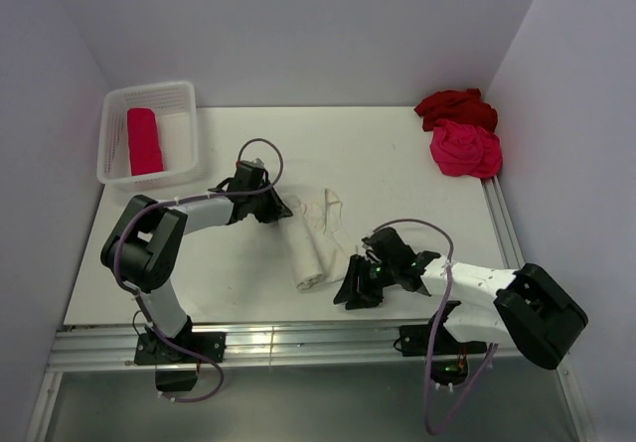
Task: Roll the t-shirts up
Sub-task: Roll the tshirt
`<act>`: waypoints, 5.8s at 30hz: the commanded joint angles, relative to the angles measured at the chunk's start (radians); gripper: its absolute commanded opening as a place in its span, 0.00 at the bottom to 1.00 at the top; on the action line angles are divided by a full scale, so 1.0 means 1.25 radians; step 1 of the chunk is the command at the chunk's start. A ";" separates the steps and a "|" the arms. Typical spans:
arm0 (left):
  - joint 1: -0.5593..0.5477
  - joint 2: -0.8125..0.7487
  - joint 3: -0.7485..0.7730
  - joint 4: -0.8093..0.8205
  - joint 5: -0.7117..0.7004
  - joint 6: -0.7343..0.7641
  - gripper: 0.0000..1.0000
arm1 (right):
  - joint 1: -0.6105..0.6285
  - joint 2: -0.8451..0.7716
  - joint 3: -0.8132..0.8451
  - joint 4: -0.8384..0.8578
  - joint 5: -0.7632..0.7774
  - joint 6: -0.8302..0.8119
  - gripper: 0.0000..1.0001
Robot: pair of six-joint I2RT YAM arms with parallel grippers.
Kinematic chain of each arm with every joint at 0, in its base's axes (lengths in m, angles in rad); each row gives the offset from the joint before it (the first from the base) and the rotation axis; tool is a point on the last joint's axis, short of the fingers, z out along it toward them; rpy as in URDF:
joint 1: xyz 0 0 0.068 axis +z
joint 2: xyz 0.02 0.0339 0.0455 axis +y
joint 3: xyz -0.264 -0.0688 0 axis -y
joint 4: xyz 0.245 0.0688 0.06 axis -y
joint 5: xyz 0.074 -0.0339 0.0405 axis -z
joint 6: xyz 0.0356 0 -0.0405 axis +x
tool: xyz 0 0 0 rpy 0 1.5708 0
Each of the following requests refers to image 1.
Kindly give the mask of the white plastic basket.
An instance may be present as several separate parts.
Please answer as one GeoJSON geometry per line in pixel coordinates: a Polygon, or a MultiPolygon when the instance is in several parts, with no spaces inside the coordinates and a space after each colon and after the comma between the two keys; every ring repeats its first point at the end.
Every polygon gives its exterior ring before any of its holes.
{"type": "Polygon", "coordinates": [[[185,184],[203,171],[194,86],[185,80],[136,85],[103,101],[97,179],[136,191],[185,184]]]}

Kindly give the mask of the white t shirt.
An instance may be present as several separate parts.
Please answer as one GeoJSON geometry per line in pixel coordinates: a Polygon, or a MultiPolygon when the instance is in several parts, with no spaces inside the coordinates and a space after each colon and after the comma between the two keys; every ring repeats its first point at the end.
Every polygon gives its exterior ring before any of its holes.
{"type": "Polygon", "coordinates": [[[344,280],[359,247],[342,221],[343,203],[331,189],[307,196],[285,194],[292,215],[278,221],[294,287],[309,292],[344,280]]]}

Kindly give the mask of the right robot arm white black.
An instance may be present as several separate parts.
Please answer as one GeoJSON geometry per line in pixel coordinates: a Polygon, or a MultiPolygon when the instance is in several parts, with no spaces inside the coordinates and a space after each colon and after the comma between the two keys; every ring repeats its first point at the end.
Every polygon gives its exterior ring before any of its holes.
{"type": "Polygon", "coordinates": [[[376,308],[393,286],[436,298],[429,322],[401,337],[422,341],[437,355],[479,354],[512,343],[534,365],[553,370],[588,324],[585,311],[534,263],[495,269],[416,252],[391,226],[363,244],[364,254],[349,260],[334,304],[348,311],[376,308]]]}

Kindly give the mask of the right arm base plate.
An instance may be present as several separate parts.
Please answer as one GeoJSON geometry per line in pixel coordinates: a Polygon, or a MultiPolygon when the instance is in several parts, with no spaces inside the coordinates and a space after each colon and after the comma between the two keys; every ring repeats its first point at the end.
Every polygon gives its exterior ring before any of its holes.
{"type": "MultiPolygon", "coordinates": [[[[424,357],[427,352],[431,326],[403,325],[398,328],[398,337],[393,346],[404,357],[424,357]]],[[[433,354],[435,356],[482,355],[488,346],[483,342],[458,342],[450,333],[440,326],[435,335],[433,354]]]]}

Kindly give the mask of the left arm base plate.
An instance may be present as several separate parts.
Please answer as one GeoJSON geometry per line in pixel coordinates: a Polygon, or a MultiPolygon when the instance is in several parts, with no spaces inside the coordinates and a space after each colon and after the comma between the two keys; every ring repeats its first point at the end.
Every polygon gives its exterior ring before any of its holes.
{"type": "Polygon", "coordinates": [[[196,403],[219,393],[225,382],[220,363],[224,360],[227,334],[220,331],[194,332],[191,320],[175,337],[157,333],[149,324],[136,323],[141,311],[134,313],[131,326],[137,336],[133,364],[155,367],[155,388],[159,397],[171,403],[196,403]],[[203,395],[189,395],[199,380],[203,365],[218,375],[216,385],[203,395]]]}

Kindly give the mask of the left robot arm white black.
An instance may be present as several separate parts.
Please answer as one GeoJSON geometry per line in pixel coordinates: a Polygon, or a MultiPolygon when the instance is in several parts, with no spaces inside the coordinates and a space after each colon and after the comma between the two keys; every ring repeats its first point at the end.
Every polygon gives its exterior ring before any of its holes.
{"type": "Polygon", "coordinates": [[[183,237],[248,216],[264,224],[293,216],[258,161],[237,162],[233,176],[199,196],[171,201],[134,196],[107,238],[101,264],[161,334],[157,348],[169,361],[185,360],[194,348],[192,320],[171,282],[183,237]]]}

